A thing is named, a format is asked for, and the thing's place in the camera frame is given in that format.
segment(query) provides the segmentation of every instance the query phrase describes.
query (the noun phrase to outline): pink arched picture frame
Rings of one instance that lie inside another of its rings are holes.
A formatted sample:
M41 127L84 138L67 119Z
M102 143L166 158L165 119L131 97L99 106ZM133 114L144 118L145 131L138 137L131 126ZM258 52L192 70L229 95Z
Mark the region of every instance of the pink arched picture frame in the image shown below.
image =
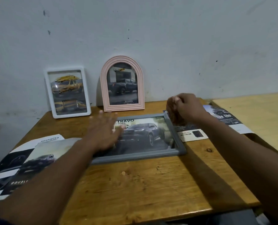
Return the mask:
M122 104L122 105L110 105L109 90L107 82L107 74L109 69L117 63L129 64L135 71L137 75L137 93L138 93L138 103L135 104ZM143 110L144 105L144 87L143 87L143 74L138 63L130 57L127 56L115 56L109 59L103 66L100 75L100 82L102 87L102 99L104 103L104 111L124 111L124 110Z

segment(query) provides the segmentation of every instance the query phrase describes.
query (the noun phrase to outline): framed picture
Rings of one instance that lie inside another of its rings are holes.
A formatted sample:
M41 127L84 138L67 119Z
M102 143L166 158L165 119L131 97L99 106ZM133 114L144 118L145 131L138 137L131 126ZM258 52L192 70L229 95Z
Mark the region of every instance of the framed picture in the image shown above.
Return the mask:
M91 114L83 68L50 70L45 80L54 118Z
M93 157L92 164L123 162L186 154L167 113L120 117L114 129L124 132L117 143Z
M144 109L142 70L133 59L111 58L102 68L100 81L104 111Z

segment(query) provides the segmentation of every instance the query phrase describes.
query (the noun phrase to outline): table top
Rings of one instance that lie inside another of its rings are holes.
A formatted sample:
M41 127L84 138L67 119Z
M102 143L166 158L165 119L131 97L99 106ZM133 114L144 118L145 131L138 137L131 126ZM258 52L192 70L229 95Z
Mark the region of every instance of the table top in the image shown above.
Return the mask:
M278 93L213 100L278 151Z
M118 115L155 114L165 109L166 101L146 102L145 110ZM92 115L99 110L92 107ZM17 146L54 134L82 137L89 122L88 116L54 119L47 112ZM183 156L90 166L77 184L60 224L167 221L259 205L209 139L184 145L188 153Z

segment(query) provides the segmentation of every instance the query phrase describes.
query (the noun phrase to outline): person's left arm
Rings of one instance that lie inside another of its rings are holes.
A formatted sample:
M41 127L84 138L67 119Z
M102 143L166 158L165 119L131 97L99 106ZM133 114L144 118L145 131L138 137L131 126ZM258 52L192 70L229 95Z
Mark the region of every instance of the person's left arm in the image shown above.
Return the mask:
M92 118L83 139L0 202L0 219L15 225L56 224L93 154L111 147L121 134L121 128L112 131L116 118L102 113Z

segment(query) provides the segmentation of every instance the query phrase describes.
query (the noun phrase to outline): white wall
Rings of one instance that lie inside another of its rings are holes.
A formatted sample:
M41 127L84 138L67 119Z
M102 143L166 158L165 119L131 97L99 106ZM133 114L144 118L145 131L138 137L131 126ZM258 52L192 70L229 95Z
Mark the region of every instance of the white wall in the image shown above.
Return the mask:
M278 0L0 0L0 157L49 110L43 72L128 55L145 101L278 92Z

